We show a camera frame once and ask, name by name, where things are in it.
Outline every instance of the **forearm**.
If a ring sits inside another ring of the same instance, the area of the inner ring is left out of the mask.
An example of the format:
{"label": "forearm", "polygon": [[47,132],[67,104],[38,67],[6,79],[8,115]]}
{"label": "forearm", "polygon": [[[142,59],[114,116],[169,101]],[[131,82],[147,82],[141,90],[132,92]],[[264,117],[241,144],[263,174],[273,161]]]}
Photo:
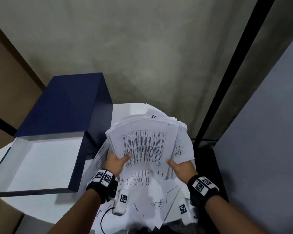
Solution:
{"label": "forearm", "polygon": [[218,195],[206,202],[205,210],[220,234],[267,234]]}
{"label": "forearm", "polygon": [[98,193],[93,189],[87,190],[74,206],[51,228],[48,234],[88,234],[100,205],[101,198]]}

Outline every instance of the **white table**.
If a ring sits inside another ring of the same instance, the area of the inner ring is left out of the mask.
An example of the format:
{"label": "white table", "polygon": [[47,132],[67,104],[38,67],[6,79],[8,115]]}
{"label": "white table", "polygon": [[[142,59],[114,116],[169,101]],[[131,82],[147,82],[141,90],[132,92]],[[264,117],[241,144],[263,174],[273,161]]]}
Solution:
{"label": "white table", "polygon": [[[149,108],[156,109],[143,103],[115,104],[111,124],[119,122],[125,116],[145,114]],[[0,149],[0,161],[12,143]],[[184,185],[179,191],[164,223],[180,219],[178,201],[180,198],[188,196],[187,190],[187,186]],[[3,197],[1,199],[25,214],[49,223],[56,223],[75,203],[72,193]]]}

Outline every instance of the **black wrist strap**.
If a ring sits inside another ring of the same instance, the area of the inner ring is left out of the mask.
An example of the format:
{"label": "black wrist strap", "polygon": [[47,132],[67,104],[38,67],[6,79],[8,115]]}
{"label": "black wrist strap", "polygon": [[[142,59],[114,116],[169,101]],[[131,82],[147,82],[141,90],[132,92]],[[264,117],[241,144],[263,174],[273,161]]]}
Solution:
{"label": "black wrist strap", "polygon": [[109,170],[101,169],[96,172],[88,184],[86,190],[95,190],[101,198],[101,204],[104,204],[106,199],[115,198],[118,182],[115,176]]}
{"label": "black wrist strap", "polygon": [[188,181],[188,189],[192,205],[205,207],[207,200],[215,195],[219,195],[219,188],[206,177],[193,176]]}

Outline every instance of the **person's left hand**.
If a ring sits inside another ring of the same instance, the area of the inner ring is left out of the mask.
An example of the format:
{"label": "person's left hand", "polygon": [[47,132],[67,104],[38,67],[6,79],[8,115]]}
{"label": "person's left hand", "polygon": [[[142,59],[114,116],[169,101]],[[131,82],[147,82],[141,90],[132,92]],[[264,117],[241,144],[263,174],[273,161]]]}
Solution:
{"label": "person's left hand", "polygon": [[111,173],[113,173],[115,177],[118,177],[119,174],[121,174],[121,171],[123,170],[124,164],[130,158],[131,158],[130,153],[122,158],[118,158],[116,157],[115,154],[110,153],[110,155],[107,157],[104,168],[109,170]]}

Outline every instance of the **open box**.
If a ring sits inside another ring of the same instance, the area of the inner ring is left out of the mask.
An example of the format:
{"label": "open box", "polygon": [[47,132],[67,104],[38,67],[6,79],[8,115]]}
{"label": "open box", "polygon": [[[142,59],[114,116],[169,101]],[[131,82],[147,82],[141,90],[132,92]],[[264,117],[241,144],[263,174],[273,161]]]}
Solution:
{"label": "open box", "polygon": [[0,197],[77,192],[112,110],[102,73],[53,77],[0,162]]}

